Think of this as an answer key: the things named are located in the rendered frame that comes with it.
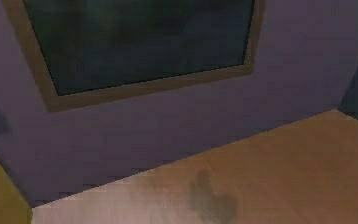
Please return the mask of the brown framed dark window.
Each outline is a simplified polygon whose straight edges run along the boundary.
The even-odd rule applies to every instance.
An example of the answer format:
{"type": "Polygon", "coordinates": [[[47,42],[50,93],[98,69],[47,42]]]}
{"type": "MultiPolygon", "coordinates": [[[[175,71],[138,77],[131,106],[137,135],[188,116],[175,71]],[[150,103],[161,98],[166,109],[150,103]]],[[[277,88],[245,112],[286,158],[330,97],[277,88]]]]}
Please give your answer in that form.
{"type": "Polygon", "coordinates": [[[266,0],[1,0],[46,108],[248,75],[266,0]]]}

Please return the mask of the yellow-brown wooden cabinet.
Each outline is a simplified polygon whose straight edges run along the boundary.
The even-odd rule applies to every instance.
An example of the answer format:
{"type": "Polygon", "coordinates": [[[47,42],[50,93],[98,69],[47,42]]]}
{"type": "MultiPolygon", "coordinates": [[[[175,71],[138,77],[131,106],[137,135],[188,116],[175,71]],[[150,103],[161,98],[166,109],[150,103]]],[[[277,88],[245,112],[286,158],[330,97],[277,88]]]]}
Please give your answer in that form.
{"type": "Polygon", "coordinates": [[[0,224],[31,224],[32,209],[0,165],[0,224]]]}

